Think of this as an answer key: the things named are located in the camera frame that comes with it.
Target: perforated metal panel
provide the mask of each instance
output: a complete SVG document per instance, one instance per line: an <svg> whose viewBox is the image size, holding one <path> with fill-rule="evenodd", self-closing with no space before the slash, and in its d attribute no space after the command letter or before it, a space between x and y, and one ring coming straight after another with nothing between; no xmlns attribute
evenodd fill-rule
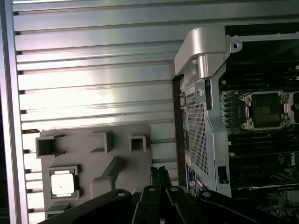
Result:
<svg viewBox="0 0 299 224"><path fill-rule="evenodd" d="M196 102L195 93L187 95L186 100L191 161L208 175L204 104Z"/></svg>

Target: screw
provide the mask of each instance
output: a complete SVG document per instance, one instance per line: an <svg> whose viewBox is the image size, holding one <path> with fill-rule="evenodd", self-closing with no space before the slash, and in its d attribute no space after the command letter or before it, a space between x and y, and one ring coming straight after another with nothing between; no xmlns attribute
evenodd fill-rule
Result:
<svg viewBox="0 0 299 224"><path fill-rule="evenodd" d="M119 193L117 193L117 195L118 195L119 197L124 197L124 196L126 195L126 193L119 192Z"/></svg>
<svg viewBox="0 0 299 224"><path fill-rule="evenodd" d="M197 93L198 93L199 96L202 97L202 96L205 94L205 91L204 91L203 89L199 89L199 90L197 91Z"/></svg>
<svg viewBox="0 0 299 224"><path fill-rule="evenodd" d="M202 193L203 197L211 197L212 194L210 192L204 192Z"/></svg>
<svg viewBox="0 0 299 224"><path fill-rule="evenodd" d="M178 191L178 188L171 188L172 191Z"/></svg>

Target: metal bracket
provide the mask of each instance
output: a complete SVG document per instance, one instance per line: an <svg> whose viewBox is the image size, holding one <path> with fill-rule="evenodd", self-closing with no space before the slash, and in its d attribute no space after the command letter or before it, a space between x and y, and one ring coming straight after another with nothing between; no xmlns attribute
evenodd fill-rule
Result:
<svg viewBox="0 0 299 224"><path fill-rule="evenodd" d="M206 103L206 86L205 82L195 83L195 98L197 103Z"/></svg>
<svg viewBox="0 0 299 224"><path fill-rule="evenodd" d="M230 43L230 52L233 54L233 53L237 53L239 52L240 50L242 50L242 47L243 47L243 43L242 42L231 42Z"/></svg>

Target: motherboard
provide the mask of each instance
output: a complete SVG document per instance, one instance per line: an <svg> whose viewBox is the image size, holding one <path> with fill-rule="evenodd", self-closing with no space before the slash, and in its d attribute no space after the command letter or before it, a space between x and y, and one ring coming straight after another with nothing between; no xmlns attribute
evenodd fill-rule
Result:
<svg viewBox="0 0 299 224"><path fill-rule="evenodd" d="M298 67L237 70L228 69L219 81L232 197L284 219L297 218Z"/></svg>

